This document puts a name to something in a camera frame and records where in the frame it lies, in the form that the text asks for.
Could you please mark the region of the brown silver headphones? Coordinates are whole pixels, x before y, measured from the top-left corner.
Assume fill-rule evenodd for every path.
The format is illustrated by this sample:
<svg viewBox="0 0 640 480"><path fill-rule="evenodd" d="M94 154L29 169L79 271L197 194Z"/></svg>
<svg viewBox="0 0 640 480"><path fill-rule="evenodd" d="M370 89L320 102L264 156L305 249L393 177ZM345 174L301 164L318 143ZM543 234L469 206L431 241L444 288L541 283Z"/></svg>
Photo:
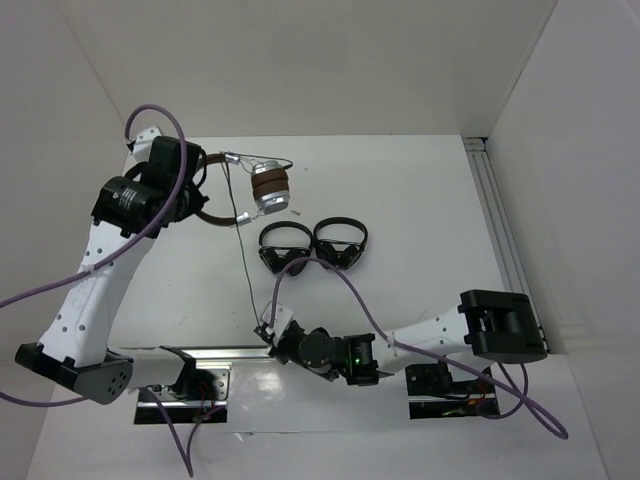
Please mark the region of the brown silver headphones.
<svg viewBox="0 0 640 480"><path fill-rule="evenodd" d="M201 186L206 180L206 170L210 165L219 164L223 172L228 175L229 164L248 164L251 179L252 196L259 215L269 215L284 210L290 202L289 175L287 171L293 167L293 162L279 157L269 157L237 152L219 152L207 154L201 150L197 170L202 170Z"/></svg>

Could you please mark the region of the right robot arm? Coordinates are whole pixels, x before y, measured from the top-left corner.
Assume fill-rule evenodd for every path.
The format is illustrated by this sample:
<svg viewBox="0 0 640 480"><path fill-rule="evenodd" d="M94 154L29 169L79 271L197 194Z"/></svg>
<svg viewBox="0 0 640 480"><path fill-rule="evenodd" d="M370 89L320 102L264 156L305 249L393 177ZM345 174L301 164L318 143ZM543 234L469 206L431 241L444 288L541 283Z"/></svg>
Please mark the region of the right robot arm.
<svg viewBox="0 0 640 480"><path fill-rule="evenodd" d="M255 333L266 353L327 380L370 386L416 363L422 351L447 361L436 379L448 392L460 391L471 369L494 363L527 364L547 357L529 297L521 293L470 290L458 306L434 318L378 334L336 337L318 327L305 331L293 311L279 303L265 308Z"/></svg>

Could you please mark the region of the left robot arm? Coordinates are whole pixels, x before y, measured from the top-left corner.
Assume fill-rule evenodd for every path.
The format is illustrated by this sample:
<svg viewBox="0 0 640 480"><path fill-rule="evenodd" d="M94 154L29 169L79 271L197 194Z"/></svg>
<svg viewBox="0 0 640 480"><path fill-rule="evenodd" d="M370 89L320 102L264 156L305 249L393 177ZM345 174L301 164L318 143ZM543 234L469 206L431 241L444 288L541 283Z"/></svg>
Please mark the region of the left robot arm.
<svg viewBox="0 0 640 480"><path fill-rule="evenodd" d="M108 180L91 212L89 241L59 312L39 341L18 348L16 362L101 405L126 389L158 387L176 399L209 393L215 377L171 346L111 349L111 329L130 282L162 229L199 214L207 197L197 174L223 164L224 153L157 135L143 161Z"/></svg>

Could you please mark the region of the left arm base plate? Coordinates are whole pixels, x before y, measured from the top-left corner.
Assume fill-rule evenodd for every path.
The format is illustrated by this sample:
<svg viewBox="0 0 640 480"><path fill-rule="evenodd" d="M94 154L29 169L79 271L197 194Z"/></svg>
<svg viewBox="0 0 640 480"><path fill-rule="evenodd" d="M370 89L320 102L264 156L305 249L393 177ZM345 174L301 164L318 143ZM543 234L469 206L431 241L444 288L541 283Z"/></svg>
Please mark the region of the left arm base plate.
<svg viewBox="0 0 640 480"><path fill-rule="evenodd" d="M230 391L231 364L209 363L199 367L196 379L187 393L178 394L168 386L148 387L166 415L161 413L157 403L148 394L140 392L134 415L135 425L155 425L165 423L169 418L174 424L187 425L203 420L205 424L227 422L227 400Z"/></svg>

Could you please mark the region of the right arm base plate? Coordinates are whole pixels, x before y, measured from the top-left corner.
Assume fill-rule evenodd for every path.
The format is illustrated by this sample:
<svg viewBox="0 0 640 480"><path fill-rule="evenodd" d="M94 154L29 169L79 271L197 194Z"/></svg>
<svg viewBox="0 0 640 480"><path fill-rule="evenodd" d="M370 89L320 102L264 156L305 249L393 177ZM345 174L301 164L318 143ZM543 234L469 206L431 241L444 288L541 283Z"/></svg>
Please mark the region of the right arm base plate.
<svg viewBox="0 0 640 480"><path fill-rule="evenodd" d="M411 420L499 415L495 387L484 380L454 381L444 363L405 368Z"/></svg>

